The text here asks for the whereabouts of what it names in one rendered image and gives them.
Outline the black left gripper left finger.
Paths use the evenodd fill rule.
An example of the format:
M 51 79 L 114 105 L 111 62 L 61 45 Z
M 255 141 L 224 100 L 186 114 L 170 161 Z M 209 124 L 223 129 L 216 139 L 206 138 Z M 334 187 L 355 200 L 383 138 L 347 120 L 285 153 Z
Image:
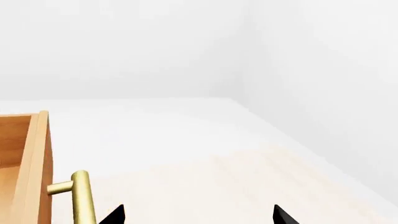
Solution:
M 101 220 L 98 224 L 124 224 L 126 219 L 124 205 L 115 208 L 106 218 Z

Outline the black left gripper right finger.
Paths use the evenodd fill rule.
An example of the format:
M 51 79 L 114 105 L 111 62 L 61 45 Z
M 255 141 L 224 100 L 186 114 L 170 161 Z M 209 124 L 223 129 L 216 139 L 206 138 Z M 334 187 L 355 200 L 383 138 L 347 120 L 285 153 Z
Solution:
M 274 205 L 273 222 L 274 224 L 299 224 L 294 218 L 292 218 L 285 210 L 283 210 L 278 205 Z

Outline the light wooden drawer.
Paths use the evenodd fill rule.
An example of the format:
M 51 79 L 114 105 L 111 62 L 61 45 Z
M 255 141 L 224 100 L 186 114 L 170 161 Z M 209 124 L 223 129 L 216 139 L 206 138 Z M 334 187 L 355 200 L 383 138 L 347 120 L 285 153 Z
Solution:
M 0 115 L 0 224 L 51 224 L 48 111 Z

